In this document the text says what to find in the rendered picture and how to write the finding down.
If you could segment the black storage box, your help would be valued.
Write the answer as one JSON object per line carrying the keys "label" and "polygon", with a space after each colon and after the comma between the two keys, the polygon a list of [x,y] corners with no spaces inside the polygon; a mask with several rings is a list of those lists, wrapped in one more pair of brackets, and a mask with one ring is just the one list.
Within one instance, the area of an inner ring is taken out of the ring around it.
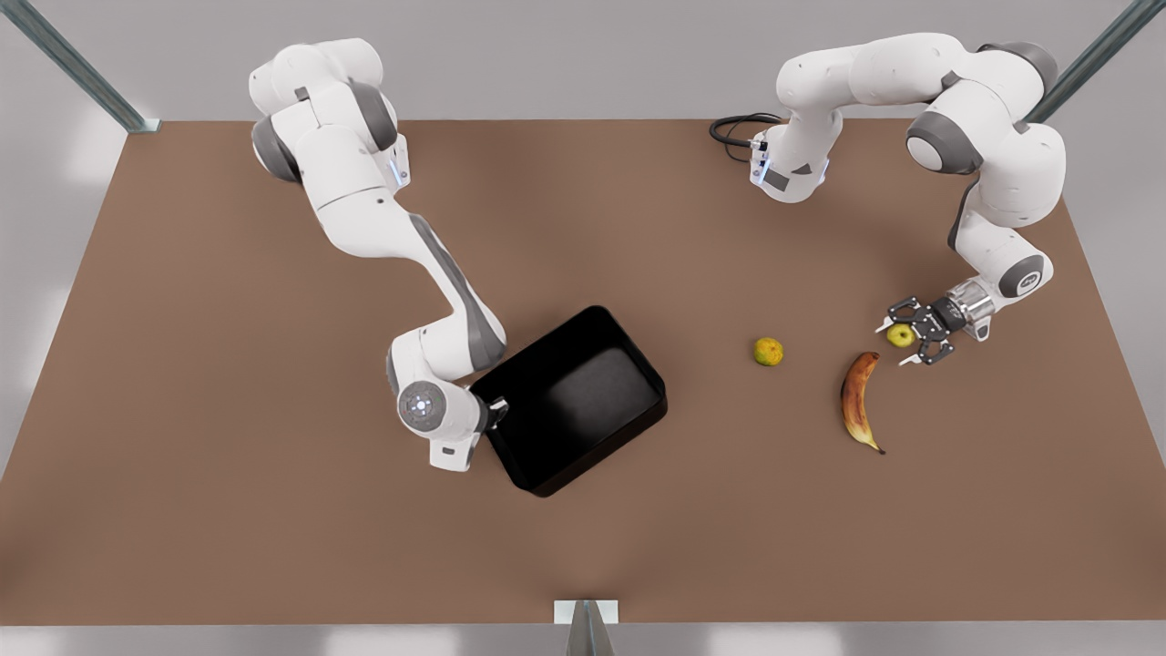
{"label": "black storage box", "polygon": [[666,385],[605,306],[592,304],[470,386],[504,411],[485,435],[511,482],[548,498],[668,411]]}

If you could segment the brown-spotted banana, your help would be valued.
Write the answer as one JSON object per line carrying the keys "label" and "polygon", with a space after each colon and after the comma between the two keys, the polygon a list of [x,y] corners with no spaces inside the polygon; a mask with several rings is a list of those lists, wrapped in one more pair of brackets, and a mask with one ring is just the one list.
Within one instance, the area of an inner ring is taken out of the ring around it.
{"label": "brown-spotted banana", "polygon": [[874,452],[885,454],[884,449],[874,442],[872,426],[870,426],[865,411],[866,386],[879,358],[880,354],[876,352],[865,352],[856,357],[841,385],[840,407],[843,425],[849,436],[857,443],[873,447]]}

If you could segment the silver frame post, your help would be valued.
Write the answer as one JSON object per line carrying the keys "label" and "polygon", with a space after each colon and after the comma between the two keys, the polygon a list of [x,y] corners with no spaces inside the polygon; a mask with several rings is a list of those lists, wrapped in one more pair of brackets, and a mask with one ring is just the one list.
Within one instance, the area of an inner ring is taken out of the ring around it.
{"label": "silver frame post", "polygon": [[1052,90],[1024,117],[1025,124],[1046,124],[1163,9],[1166,9],[1166,0],[1132,0],[1066,68]]}
{"label": "silver frame post", "polygon": [[616,656],[607,625],[618,622],[616,600],[554,601],[554,623],[569,626],[566,656]]}
{"label": "silver frame post", "polygon": [[29,0],[0,0],[0,13],[45,54],[66,77],[129,134],[157,133],[159,118],[145,118]]}

